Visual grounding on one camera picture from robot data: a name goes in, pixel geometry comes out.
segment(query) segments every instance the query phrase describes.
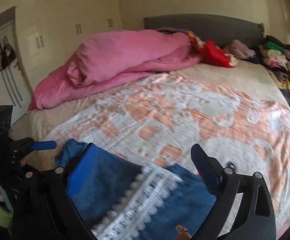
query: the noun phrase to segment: headboard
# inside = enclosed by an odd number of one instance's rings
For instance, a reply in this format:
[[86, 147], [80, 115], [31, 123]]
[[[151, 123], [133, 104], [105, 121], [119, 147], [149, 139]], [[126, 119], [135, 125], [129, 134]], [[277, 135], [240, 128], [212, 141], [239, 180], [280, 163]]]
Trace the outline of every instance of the headboard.
[[145, 29], [173, 27], [192, 31], [203, 41], [214, 41], [223, 48], [240, 40], [249, 48], [262, 44], [264, 25], [212, 14], [173, 14], [144, 18]]

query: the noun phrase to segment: metal bolt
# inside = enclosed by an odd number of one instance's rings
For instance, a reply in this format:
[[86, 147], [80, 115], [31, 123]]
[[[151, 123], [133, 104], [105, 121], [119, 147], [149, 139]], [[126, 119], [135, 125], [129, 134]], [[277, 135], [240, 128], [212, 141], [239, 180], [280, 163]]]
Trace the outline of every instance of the metal bolt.
[[63, 173], [63, 171], [64, 171], [64, 168], [63, 168], [63, 167], [58, 167], [58, 168], [55, 170], [56, 174], [61, 174], [61, 173]]
[[233, 170], [231, 168], [225, 168], [224, 171], [225, 171], [226, 174], [232, 174], [233, 173]]
[[259, 178], [259, 179], [262, 178], [262, 174], [261, 174], [260, 172], [255, 172], [255, 176], [256, 176], [257, 178]]
[[31, 176], [32, 176], [32, 172], [31, 171], [26, 173], [26, 178], [30, 178]]

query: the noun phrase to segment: white door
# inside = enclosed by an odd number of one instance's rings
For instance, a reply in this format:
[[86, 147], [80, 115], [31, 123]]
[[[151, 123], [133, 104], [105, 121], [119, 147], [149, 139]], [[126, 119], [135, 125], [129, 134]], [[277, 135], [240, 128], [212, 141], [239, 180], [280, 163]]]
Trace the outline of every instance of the white door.
[[27, 112], [31, 95], [16, 57], [13, 24], [0, 28], [0, 105], [13, 105], [11, 122]]

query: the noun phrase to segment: lace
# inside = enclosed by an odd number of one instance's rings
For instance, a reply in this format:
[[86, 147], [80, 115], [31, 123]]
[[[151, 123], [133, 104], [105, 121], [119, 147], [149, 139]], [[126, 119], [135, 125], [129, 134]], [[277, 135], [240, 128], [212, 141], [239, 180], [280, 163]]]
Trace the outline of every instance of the lace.
[[171, 190], [177, 188], [182, 179], [162, 167], [151, 164], [142, 168], [131, 188], [120, 198], [119, 204], [107, 213], [102, 222], [92, 232], [98, 240], [132, 240], [145, 229], [156, 214], [157, 207], [163, 205]]

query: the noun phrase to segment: blue garment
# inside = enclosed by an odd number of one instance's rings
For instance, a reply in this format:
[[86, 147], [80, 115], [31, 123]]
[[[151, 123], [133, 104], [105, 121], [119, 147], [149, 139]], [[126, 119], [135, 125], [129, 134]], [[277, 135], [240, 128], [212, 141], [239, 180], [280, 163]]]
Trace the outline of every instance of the blue garment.
[[[65, 166], [86, 146], [86, 143], [70, 139], [56, 157], [56, 166]], [[69, 177], [67, 194], [85, 223], [92, 228], [130, 189], [142, 167], [95, 145], [85, 155]], [[183, 225], [193, 235], [215, 202], [200, 177], [178, 164], [167, 170], [177, 174], [182, 181], [170, 191], [169, 197], [163, 199], [163, 205], [157, 207], [157, 213], [151, 215], [151, 220], [135, 240], [175, 239], [176, 225]]]

